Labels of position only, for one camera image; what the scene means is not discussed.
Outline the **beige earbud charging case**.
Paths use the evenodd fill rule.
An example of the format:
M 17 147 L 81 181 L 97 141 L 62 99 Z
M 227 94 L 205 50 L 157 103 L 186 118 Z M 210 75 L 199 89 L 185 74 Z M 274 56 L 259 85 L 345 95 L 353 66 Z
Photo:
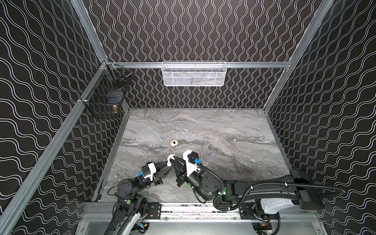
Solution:
M 170 142 L 170 146 L 171 146 L 171 147 L 176 147 L 176 146 L 178 146 L 178 144 L 179 144 L 178 140 L 172 140 L 172 141 Z

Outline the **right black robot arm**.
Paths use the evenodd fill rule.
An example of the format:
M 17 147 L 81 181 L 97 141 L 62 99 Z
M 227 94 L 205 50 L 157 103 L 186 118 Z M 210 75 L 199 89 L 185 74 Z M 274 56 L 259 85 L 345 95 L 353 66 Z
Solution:
M 306 211 L 322 210 L 325 197 L 347 194 L 342 188 L 314 184 L 299 170 L 276 179 L 239 181 L 224 180 L 199 159 L 185 160 L 170 155 L 167 166 L 174 169 L 177 185 L 188 184 L 200 203 L 211 201 L 217 210 L 225 212 L 251 203 L 253 215 L 259 218 L 295 206 Z

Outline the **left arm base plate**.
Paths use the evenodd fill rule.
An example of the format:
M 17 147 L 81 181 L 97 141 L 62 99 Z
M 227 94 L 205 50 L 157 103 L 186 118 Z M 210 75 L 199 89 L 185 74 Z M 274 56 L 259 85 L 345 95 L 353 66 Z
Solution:
M 145 219 L 158 220 L 161 218 L 162 204 L 158 202 L 149 202 L 147 204 Z

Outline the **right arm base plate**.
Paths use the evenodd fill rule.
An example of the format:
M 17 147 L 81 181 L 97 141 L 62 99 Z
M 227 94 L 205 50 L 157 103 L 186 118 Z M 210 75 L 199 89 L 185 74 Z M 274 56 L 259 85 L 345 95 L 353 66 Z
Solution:
M 278 220 L 277 214 L 266 214 L 261 206 L 255 203 L 245 203 L 239 208 L 241 220 L 256 220 L 267 222 L 270 220 Z

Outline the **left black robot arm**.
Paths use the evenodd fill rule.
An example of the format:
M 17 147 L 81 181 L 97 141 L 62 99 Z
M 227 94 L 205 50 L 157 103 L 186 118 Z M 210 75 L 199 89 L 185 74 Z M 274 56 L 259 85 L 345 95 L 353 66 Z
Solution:
M 130 235 L 139 228 L 144 229 L 143 219 L 148 216 L 148 200 L 140 194 L 152 185 L 163 184 L 163 179 L 172 170 L 167 161 L 149 162 L 136 177 L 121 180 L 114 188 L 117 202 L 112 209 L 112 219 L 106 235 Z

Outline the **white round charging case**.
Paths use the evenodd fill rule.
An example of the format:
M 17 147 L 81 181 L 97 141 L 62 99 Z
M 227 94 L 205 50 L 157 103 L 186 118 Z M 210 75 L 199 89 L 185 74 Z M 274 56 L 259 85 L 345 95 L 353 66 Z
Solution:
M 167 166 L 168 167 L 172 166 L 172 160 L 175 160 L 175 157 L 176 157 L 176 155 L 174 155 L 174 154 L 171 154 L 167 157 Z

